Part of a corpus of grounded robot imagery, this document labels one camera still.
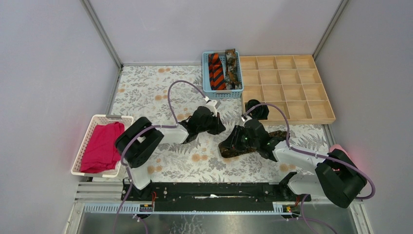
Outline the black gold patterned tie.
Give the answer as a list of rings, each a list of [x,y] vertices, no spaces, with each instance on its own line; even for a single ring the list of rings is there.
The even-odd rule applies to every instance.
[[[228,138],[218,144],[218,148],[224,158],[258,152],[261,157],[275,161],[272,151],[278,143],[286,140],[287,135],[286,131],[280,130],[254,135],[249,134],[240,126],[236,126]]]

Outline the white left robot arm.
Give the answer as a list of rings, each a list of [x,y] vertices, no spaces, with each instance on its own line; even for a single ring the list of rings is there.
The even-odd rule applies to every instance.
[[[186,144],[200,133],[218,135],[223,131],[220,114],[206,106],[199,106],[190,117],[175,125],[154,125],[146,117],[139,118],[114,142],[134,185],[132,194],[139,200],[149,198],[151,178],[144,165],[158,145]]]

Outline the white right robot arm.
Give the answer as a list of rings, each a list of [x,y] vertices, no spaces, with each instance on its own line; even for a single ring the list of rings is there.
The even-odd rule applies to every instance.
[[[290,172],[280,182],[279,193],[287,201],[297,195],[316,195],[347,208],[367,185],[367,177],[341,149],[322,155],[307,151],[287,141],[286,131],[267,132],[256,119],[234,126],[230,135],[219,143],[223,158],[257,152],[264,159],[292,164],[308,171],[307,175]]]

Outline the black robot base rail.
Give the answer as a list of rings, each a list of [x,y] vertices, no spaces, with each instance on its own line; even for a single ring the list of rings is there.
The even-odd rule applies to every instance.
[[[123,182],[121,199],[148,202],[156,212],[286,212],[311,197],[278,183],[151,182],[138,189]]]

